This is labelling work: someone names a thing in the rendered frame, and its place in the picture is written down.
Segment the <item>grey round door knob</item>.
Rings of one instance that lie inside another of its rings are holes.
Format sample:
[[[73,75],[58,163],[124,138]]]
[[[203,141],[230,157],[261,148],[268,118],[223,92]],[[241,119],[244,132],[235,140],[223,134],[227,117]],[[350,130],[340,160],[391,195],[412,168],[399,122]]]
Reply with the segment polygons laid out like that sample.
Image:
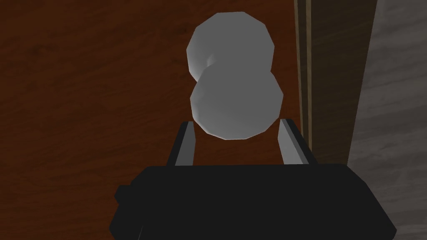
[[[265,24],[245,12],[219,12],[195,28],[186,56],[196,81],[192,116],[204,132],[243,140],[278,119],[283,92],[271,73],[273,55]]]

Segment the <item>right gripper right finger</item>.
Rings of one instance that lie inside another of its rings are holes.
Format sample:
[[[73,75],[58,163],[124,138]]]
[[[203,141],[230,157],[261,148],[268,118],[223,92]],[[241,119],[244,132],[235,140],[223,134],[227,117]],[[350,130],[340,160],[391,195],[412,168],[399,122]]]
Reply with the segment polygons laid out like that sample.
[[[317,164],[317,160],[292,119],[281,119],[279,121],[277,139],[285,165]]]

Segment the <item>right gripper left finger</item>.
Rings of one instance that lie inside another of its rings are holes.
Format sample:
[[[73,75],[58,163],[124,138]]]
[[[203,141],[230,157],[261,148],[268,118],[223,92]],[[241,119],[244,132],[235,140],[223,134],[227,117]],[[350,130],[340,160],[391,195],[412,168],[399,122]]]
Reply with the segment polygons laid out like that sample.
[[[182,122],[175,138],[166,166],[192,166],[196,145],[194,124]]]

